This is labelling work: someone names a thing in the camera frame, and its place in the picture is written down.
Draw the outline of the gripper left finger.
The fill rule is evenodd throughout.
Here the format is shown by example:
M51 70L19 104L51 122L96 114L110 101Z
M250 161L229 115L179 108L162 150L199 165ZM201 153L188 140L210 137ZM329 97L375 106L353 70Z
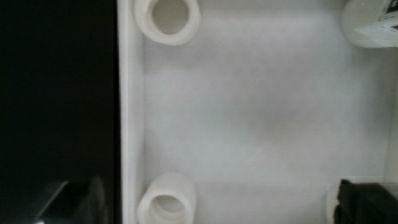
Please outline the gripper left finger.
M110 224L103 181L51 182L21 211L18 224Z

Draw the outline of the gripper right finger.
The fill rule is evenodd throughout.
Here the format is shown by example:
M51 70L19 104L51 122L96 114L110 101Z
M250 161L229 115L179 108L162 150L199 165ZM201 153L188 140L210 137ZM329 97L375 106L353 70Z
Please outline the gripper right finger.
M341 180L334 224L398 224L398 198L378 183Z

